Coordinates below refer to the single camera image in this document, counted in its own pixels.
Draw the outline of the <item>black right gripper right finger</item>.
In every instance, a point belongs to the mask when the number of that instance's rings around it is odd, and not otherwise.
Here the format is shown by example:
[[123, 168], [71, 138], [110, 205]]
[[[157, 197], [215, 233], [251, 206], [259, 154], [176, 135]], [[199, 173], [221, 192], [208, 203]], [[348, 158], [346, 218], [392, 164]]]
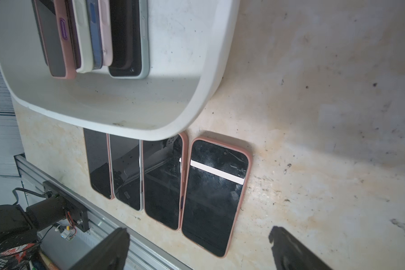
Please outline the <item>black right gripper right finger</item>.
[[274, 226], [268, 239], [277, 270], [332, 270], [283, 227]]

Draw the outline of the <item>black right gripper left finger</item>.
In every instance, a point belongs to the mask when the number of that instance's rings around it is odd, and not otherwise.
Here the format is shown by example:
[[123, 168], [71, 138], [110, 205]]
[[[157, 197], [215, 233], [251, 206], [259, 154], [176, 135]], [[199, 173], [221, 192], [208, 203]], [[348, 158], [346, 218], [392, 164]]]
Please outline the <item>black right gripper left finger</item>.
[[125, 228], [115, 229], [71, 270], [123, 270], [129, 252], [130, 234]]

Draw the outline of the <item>light green case phone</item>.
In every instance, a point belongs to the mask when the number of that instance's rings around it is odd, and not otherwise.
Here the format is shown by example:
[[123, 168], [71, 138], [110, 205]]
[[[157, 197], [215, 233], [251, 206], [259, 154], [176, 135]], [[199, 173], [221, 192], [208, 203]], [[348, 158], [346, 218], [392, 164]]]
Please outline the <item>light green case phone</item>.
[[109, 136], [114, 196], [136, 211], [143, 209], [140, 140]]

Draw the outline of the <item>pink case phone front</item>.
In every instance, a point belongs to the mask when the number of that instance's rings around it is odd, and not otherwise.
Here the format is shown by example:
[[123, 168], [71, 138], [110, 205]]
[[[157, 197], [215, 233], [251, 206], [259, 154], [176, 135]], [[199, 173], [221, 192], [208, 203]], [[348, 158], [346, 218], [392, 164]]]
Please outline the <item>pink case phone front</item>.
[[243, 148], [199, 137], [191, 144], [183, 198], [183, 235], [216, 257], [228, 253], [252, 167]]

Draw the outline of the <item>black phone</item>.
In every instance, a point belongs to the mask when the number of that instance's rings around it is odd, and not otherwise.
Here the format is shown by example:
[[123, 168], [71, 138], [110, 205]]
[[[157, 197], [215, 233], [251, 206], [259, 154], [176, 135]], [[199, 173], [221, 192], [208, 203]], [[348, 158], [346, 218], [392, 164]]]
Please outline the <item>black phone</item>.
[[110, 166], [110, 138], [106, 133], [83, 129], [90, 185], [108, 200], [114, 198]]

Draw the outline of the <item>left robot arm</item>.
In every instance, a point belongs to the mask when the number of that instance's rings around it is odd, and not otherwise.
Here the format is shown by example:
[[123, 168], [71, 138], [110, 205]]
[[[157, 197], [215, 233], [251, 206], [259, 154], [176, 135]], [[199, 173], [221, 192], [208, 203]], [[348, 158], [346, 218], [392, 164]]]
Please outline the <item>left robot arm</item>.
[[23, 188], [15, 189], [44, 198], [26, 209], [18, 203], [0, 205], [0, 253], [36, 242], [39, 231], [64, 219], [77, 232], [89, 230], [88, 209], [82, 203], [50, 182], [45, 181], [43, 188], [43, 194]]

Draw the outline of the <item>pink case phone behind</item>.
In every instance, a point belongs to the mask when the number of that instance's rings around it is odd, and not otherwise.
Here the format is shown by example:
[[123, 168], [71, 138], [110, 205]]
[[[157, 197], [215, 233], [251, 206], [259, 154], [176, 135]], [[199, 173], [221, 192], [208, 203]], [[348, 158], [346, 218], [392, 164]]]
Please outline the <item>pink case phone behind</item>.
[[173, 231], [181, 227], [188, 145], [184, 132], [142, 142], [145, 213]]

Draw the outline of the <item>white plastic storage box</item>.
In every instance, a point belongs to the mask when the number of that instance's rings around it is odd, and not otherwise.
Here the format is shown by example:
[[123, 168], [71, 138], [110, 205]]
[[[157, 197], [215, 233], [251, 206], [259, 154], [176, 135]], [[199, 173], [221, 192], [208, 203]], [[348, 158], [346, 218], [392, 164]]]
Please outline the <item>white plastic storage box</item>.
[[117, 136], [157, 141], [184, 131], [222, 80], [239, 1], [144, 1], [144, 79], [107, 68], [56, 79], [44, 61], [30, 1], [0, 1], [0, 70], [11, 96], [45, 116]]

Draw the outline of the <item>mint green case phone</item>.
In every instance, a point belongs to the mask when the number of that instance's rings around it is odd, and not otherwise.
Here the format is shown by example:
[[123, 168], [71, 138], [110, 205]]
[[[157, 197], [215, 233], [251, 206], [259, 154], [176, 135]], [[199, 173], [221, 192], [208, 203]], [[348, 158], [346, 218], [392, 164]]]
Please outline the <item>mint green case phone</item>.
[[150, 69], [147, 1], [110, 1], [110, 20], [113, 46], [110, 75], [146, 78]]

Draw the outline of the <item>pink case phone leftmost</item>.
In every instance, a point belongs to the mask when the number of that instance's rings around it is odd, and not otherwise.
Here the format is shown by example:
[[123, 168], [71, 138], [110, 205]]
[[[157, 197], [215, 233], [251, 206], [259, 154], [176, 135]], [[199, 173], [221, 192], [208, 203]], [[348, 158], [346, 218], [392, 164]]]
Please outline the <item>pink case phone leftmost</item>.
[[32, 1], [38, 34], [49, 72], [55, 78], [74, 79], [76, 66], [66, 1]]

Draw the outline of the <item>pale pink case phone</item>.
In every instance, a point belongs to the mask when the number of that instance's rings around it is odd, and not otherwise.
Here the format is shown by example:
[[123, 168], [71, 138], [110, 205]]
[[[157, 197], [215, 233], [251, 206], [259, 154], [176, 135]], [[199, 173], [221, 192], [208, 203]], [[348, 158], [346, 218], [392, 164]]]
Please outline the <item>pale pink case phone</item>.
[[113, 43], [110, 19], [110, 1], [98, 0], [100, 33], [102, 44], [103, 66], [110, 66], [113, 62]]

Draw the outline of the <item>blue purple case phone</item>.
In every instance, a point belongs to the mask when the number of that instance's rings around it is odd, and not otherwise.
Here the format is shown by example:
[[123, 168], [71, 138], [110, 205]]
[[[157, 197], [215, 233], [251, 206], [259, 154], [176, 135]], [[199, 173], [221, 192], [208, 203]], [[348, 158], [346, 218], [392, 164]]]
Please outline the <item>blue purple case phone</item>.
[[86, 0], [88, 22], [90, 27], [93, 70], [101, 69], [103, 63], [103, 51], [100, 32], [99, 2], [98, 0]]

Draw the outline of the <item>grey green case phone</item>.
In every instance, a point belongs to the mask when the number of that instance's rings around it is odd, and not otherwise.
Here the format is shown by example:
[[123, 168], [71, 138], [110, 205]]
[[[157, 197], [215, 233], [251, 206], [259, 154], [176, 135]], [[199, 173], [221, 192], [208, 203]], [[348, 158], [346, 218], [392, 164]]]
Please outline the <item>grey green case phone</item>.
[[72, 0], [72, 6], [81, 57], [81, 66], [76, 71], [88, 73], [93, 70], [94, 60], [86, 1]]

